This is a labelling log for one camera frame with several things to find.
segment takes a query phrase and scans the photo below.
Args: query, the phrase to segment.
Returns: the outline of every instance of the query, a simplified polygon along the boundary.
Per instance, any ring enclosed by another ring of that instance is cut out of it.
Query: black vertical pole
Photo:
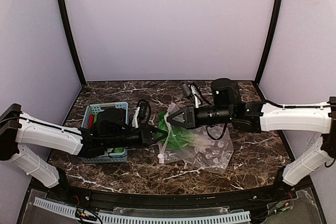
[[[271,49],[271,45],[273,41],[273,37],[274,37],[275,28],[277,26],[280,6],[281,6],[281,0],[274,0],[273,12],[272,12],[271,21],[270,21],[269,28],[268,28],[268,34],[266,37],[265,47],[264,47],[264,50],[261,56],[259,68],[258,68],[256,79],[255,79],[255,83],[257,85],[259,85],[262,75],[265,70],[267,58],[268,58],[269,51]]]
[[[84,77],[82,67],[80,65],[80,61],[79,61],[79,58],[78,58],[74,38],[72,36],[65,0],[57,0],[57,1],[58,1],[58,6],[59,6],[59,11],[61,13],[64,32],[65,32],[65,35],[67,37],[71,57],[72,57],[72,60],[74,62],[73,64],[75,65],[75,69],[76,69],[78,78],[80,80],[80,83],[81,83],[82,86],[84,86],[85,83],[86,83],[86,80],[85,80],[85,77]]]

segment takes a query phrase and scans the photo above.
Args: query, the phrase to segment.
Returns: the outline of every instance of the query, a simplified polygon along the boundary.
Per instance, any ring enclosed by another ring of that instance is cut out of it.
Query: red object
[[[94,115],[90,115],[90,118],[89,118],[89,129],[93,126],[93,122],[94,122],[94,120],[95,120],[95,117],[94,117]]]

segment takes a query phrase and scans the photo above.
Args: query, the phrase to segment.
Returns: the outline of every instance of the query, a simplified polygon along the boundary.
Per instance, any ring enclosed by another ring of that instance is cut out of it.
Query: marble table
[[[210,100],[210,81],[196,81]],[[157,126],[158,115],[171,102],[180,108],[191,105],[183,98],[180,81],[110,81],[87,83],[74,104],[66,126],[79,127],[89,104],[127,101],[134,113],[139,99],[152,106],[150,123]],[[260,101],[249,81],[239,82],[244,102]],[[208,194],[250,189],[272,184],[277,170],[290,159],[277,132],[243,133],[229,126],[234,153],[225,174],[219,175],[197,169],[179,161],[158,163],[157,146],[129,150],[127,163],[87,164],[76,156],[53,150],[49,163],[64,169],[70,185],[130,194]]]

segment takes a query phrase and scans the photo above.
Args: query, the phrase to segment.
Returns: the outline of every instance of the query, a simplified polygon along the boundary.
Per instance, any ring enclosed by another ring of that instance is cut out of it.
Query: green object
[[[164,130],[168,132],[168,127],[166,125],[166,122],[164,120],[164,116],[167,114],[167,111],[163,111],[159,115],[159,126],[158,128],[160,130]],[[156,137],[162,136],[162,133],[158,133]],[[188,146],[190,143],[193,143],[195,140],[194,134],[182,127],[172,126],[171,125],[171,131],[168,137],[166,137],[161,142],[164,143],[165,141],[168,141],[167,148],[168,149],[175,149],[180,150],[186,146]]]
[[[124,151],[124,147],[114,148],[113,150],[114,153],[122,153],[123,151]]]

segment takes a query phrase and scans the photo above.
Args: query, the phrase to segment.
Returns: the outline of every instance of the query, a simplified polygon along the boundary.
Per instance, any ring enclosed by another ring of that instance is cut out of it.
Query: blue plastic basket
[[[126,123],[128,123],[128,103],[127,102],[111,102],[111,103],[101,103],[101,104],[91,104],[87,106],[84,119],[82,122],[83,128],[89,127],[90,114],[96,115],[101,111],[109,108],[117,108],[126,110]],[[93,157],[93,158],[81,158],[84,163],[122,163],[127,161],[127,149],[124,148],[124,151],[121,153],[105,152],[104,155]]]

